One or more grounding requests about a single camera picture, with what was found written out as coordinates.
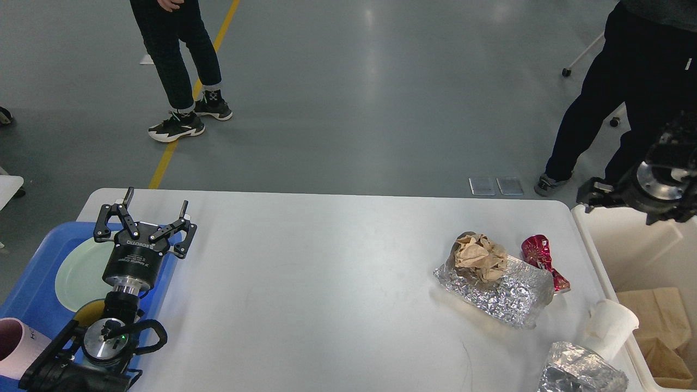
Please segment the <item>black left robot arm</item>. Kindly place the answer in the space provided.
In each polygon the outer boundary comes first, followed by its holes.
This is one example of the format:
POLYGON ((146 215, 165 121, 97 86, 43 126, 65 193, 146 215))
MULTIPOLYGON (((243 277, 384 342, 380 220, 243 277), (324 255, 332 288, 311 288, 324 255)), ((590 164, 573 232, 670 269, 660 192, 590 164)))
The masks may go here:
POLYGON ((142 376, 132 360, 167 343, 164 326, 145 317, 141 300, 155 289, 166 255, 186 258, 197 226, 187 200, 169 225, 137 222, 129 213, 133 194, 129 188, 119 203, 103 204, 95 222, 94 241, 112 244, 102 309, 87 322, 73 317, 21 374, 20 389, 127 391, 142 376))

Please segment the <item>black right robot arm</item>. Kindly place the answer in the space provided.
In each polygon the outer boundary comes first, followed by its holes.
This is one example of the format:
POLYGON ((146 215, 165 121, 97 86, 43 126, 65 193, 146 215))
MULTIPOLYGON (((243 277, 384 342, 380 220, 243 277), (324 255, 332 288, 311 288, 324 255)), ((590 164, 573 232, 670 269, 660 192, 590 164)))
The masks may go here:
POLYGON ((665 124, 645 157, 617 184, 592 177, 577 193, 590 213, 596 207, 630 207, 646 213, 646 225, 689 221, 696 212, 695 111, 681 112, 665 124))

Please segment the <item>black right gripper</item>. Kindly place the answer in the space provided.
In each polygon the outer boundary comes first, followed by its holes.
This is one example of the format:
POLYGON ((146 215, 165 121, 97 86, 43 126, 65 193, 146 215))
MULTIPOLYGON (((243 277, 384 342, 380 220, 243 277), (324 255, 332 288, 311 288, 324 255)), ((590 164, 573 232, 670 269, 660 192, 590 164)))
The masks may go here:
POLYGON ((577 191, 577 204, 585 213, 594 208, 621 204, 646 213, 646 224, 674 220, 684 223, 695 217, 695 169, 658 166, 640 162, 616 186, 591 177, 577 191))

